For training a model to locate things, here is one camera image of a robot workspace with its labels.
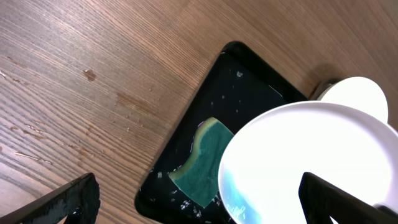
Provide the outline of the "green yellow sponge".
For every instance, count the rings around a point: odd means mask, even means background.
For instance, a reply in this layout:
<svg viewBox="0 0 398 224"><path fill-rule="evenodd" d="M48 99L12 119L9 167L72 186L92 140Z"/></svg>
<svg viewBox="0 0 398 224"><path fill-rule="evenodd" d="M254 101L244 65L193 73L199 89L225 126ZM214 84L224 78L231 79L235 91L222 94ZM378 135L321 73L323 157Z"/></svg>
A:
<svg viewBox="0 0 398 224"><path fill-rule="evenodd" d="M205 208L218 192L218 169L234 134L210 117L195 132L188 159L169 178L190 200Z"/></svg>

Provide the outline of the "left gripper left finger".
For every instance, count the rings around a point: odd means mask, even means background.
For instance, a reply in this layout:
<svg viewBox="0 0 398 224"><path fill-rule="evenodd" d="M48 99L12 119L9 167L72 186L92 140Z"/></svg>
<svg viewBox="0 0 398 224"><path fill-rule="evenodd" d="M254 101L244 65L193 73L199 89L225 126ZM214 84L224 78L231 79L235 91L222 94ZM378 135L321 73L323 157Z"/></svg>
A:
<svg viewBox="0 0 398 224"><path fill-rule="evenodd" d="M100 209L100 187L86 173L43 197L1 217L1 223L89 223Z"/></svg>

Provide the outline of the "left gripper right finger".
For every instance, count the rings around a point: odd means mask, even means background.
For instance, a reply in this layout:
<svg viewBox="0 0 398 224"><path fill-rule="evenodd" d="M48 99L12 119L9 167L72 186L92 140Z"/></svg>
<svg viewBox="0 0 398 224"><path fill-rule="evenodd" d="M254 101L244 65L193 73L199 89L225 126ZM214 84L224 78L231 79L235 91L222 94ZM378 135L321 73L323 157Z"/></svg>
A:
<svg viewBox="0 0 398 224"><path fill-rule="evenodd" d="M313 173L302 176L298 195L308 224L397 224L397 213L373 207Z"/></svg>

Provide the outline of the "white plate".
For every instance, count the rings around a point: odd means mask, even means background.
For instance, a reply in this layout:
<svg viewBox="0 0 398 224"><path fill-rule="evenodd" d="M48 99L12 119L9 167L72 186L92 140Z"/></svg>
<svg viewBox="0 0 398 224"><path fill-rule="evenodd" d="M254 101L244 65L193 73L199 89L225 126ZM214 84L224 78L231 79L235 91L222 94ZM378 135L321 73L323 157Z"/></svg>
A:
<svg viewBox="0 0 398 224"><path fill-rule="evenodd" d="M387 98L382 88L366 77L331 79L319 84L310 99L349 106L388 122Z"/></svg>
<svg viewBox="0 0 398 224"><path fill-rule="evenodd" d="M274 108L227 145L218 172L222 203L236 223L304 223L305 172L369 205L397 210L397 131L333 103Z"/></svg>

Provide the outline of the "white plate top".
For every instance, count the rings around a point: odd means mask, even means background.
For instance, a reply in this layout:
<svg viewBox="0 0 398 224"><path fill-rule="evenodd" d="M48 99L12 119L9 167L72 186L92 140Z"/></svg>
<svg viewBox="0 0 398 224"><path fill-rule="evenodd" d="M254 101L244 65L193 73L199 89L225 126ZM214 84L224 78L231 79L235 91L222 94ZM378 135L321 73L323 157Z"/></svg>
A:
<svg viewBox="0 0 398 224"><path fill-rule="evenodd" d="M331 79L319 84L310 99L349 106L388 122L387 98L382 88L366 77Z"/></svg>

